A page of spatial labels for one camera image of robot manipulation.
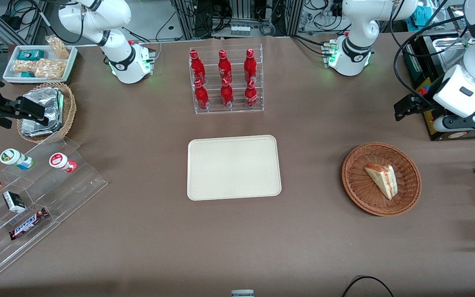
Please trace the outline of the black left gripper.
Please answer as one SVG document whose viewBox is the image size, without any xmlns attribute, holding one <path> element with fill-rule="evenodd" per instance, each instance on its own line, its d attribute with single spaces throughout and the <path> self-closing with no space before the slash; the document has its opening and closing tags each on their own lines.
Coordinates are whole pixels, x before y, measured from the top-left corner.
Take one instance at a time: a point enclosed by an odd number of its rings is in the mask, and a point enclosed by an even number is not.
<svg viewBox="0 0 475 297">
<path fill-rule="evenodd" d="M 433 96 L 420 96 L 408 94 L 403 97 L 399 103 L 394 104 L 395 120 L 401 121 L 404 117 L 432 111 L 434 117 L 438 118 L 445 115 L 445 108 L 433 100 Z"/>
</svg>

